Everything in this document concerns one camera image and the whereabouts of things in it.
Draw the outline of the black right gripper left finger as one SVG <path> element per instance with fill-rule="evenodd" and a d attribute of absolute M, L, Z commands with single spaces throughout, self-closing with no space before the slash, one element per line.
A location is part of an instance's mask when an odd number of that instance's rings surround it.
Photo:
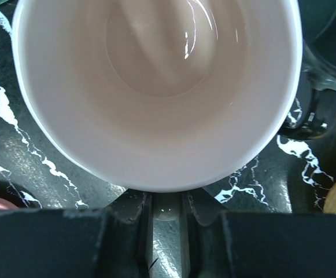
<path fill-rule="evenodd" d="M 0 210 L 0 277 L 148 277 L 152 196 L 104 208 Z"/>

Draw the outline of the peach pink mug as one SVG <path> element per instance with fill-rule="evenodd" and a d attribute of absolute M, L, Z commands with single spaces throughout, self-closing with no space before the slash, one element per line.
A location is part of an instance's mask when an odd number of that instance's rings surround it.
<path fill-rule="evenodd" d="M 18 1 L 12 30 L 45 136 L 89 173 L 150 192 L 250 162 L 300 77 L 297 1 Z"/>

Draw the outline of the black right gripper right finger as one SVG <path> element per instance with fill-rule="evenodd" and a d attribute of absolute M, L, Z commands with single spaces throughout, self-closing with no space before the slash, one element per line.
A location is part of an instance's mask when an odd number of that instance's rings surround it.
<path fill-rule="evenodd" d="M 180 195 L 183 277 L 336 277 L 336 214 L 244 213 Z"/>

